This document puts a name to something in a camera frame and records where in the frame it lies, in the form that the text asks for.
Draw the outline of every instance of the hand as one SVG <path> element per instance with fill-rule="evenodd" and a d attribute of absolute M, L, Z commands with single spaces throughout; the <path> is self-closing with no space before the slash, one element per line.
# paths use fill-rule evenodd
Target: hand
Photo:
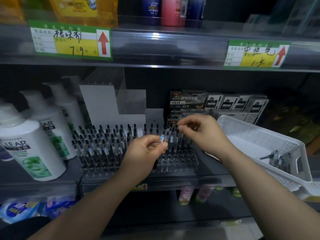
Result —
<path fill-rule="evenodd" d="M 224 159 L 236 147 L 226 137 L 220 125 L 210 115 L 193 114 L 179 120 L 177 125 L 188 138 L 205 152 Z"/>
<path fill-rule="evenodd" d="M 132 183 L 132 187 L 151 173 L 154 162 L 168 149 L 167 142 L 159 144 L 159 141 L 160 136 L 147 135 L 130 143 L 118 173 Z"/>

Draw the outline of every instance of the basket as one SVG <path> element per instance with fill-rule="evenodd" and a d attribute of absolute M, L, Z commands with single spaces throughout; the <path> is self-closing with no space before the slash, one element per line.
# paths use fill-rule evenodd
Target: basket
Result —
<path fill-rule="evenodd" d="M 264 129 L 262 127 L 222 115 L 218 119 L 222 131 L 229 140 L 243 153 L 249 156 L 264 170 L 278 180 L 291 192 L 301 186 L 310 184 L 312 177 L 306 154 L 306 147 L 302 141 Z M 291 153 L 291 174 L 269 165 L 268 161 L 260 158 L 278 150 L 279 155 Z"/>

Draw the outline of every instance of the floor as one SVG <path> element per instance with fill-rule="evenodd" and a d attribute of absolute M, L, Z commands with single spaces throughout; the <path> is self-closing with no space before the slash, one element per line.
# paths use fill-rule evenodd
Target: floor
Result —
<path fill-rule="evenodd" d="M 225 227 L 197 227 L 189 230 L 155 231 L 111 235 L 101 240 L 258 240 L 262 233 L 256 223 Z"/>

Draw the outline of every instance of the white pump top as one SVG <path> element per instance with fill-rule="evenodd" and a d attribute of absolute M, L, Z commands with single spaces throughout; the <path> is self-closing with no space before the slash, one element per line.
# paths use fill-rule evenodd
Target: white pump top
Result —
<path fill-rule="evenodd" d="M 51 88 L 56 103 L 63 103 L 70 98 L 61 82 L 44 82 L 43 84 L 48 85 Z"/>
<path fill-rule="evenodd" d="M 82 95 L 79 84 L 81 83 L 80 76 L 63 76 L 61 79 L 70 79 L 72 85 L 72 94 L 79 96 Z"/>
<path fill-rule="evenodd" d="M 20 125 L 26 119 L 21 116 L 13 104 L 0 104 L 0 124 L 3 127 Z"/>
<path fill-rule="evenodd" d="M 37 90 L 25 90 L 20 91 L 28 101 L 30 109 L 37 111 L 48 106 L 47 101 L 44 99 L 40 91 Z"/>

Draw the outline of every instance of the person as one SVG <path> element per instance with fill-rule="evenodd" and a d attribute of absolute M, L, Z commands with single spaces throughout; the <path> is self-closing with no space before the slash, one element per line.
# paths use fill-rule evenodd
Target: person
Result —
<path fill-rule="evenodd" d="M 194 114 L 177 125 L 202 150 L 220 159 L 266 239 L 320 238 L 320 215 L 237 149 L 214 118 Z M 159 140 L 156 135 L 134 139 L 114 177 L 28 240 L 99 239 L 123 198 L 149 175 L 156 159 L 166 151 L 168 144 L 159 144 Z"/>

